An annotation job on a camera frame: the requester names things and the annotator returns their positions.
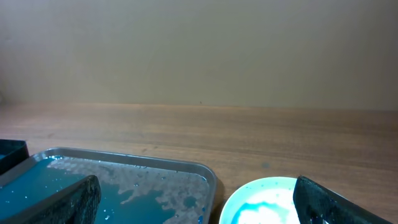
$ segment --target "wall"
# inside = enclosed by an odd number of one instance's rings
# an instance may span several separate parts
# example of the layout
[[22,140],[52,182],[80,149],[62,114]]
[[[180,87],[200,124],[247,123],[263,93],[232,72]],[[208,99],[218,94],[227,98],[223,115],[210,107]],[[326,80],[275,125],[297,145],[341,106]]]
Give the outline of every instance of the wall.
[[398,110],[396,0],[0,0],[8,102]]

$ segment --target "black object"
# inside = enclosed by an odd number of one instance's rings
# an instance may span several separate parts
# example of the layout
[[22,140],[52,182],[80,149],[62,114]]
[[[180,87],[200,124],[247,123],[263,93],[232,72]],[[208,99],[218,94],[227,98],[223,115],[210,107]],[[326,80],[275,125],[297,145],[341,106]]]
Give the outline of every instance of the black object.
[[98,178],[89,175],[0,224],[93,224],[100,201]]
[[0,139],[0,175],[28,157],[25,141]]
[[391,224],[304,176],[297,178],[293,201],[301,224]]

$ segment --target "tray rim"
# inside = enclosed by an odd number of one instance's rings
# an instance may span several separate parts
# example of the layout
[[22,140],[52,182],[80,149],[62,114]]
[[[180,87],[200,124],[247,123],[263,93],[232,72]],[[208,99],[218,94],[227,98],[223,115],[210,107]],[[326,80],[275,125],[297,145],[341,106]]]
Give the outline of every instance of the tray rim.
[[[180,161],[180,160],[175,160],[175,159],[163,159],[163,158],[149,157],[149,156],[136,156],[136,155],[131,155],[131,154],[123,154],[123,153],[119,153],[119,152],[98,151],[98,150],[91,150],[91,149],[79,149],[79,148],[72,148],[72,147],[51,147],[49,149],[46,149],[44,151],[41,151],[41,152],[31,155],[29,158],[22,161],[20,164],[16,165],[12,169],[5,172],[3,175],[0,175],[0,187],[12,182],[14,179],[18,178],[24,172],[26,172],[31,167],[33,167],[37,162],[39,162],[43,159],[46,159],[48,156],[64,156],[62,154],[62,151],[67,152],[67,153],[85,152],[85,153],[90,153],[90,154],[96,154],[99,156],[111,155],[113,157],[122,157],[122,158],[128,157],[128,158],[132,159],[132,161],[134,161],[134,159],[143,159],[143,160],[147,159],[147,160],[152,160],[152,161],[157,161],[157,162],[173,162],[173,163],[177,163],[177,164],[184,164],[185,166],[190,166],[190,167],[199,167],[200,169],[203,169],[203,170],[205,170],[205,172],[209,173],[209,176],[211,177],[211,181],[213,182],[212,184],[210,184],[209,181],[206,179],[206,181],[209,184],[209,195],[208,196],[210,197],[210,199],[208,201],[206,210],[204,211],[204,214],[203,214],[203,223],[209,222],[210,214],[213,209],[213,204],[214,204],[214,200],[215,200],[218,178],[212,169],[210,169],[208,166],[198,163],[198,162]],[[112,161],[112,160],[107,160],[107,159],[101,159],[101,161],[114,162],[114,163],[118,163],[118,164],[135,165],[133,162],[132,163],[122,163],[122,162]],[[195,173],[195,172],[190,172],[190,173],[197,174],[197,175],[200,175],[201,177],[203,177],[203,175],[201,175],[199,173]]]

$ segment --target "wooden tabletop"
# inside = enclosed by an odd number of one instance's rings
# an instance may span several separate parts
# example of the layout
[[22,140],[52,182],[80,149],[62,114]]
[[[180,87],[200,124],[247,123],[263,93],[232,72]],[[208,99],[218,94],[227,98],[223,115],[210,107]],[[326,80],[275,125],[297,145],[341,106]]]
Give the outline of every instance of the wooden tabletop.
[[240,186],[305,175],[398,222],[398,113],[207,106],[0,106],[0,138],[30,154],[55,146],[195,161],[212,168],[223,202]]

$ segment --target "black container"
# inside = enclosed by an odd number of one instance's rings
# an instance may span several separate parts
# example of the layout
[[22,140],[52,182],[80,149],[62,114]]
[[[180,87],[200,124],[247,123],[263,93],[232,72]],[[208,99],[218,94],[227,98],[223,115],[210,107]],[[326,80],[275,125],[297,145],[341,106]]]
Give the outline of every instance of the black container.
[[0,175],[29,158],[25,141],[0,139]]

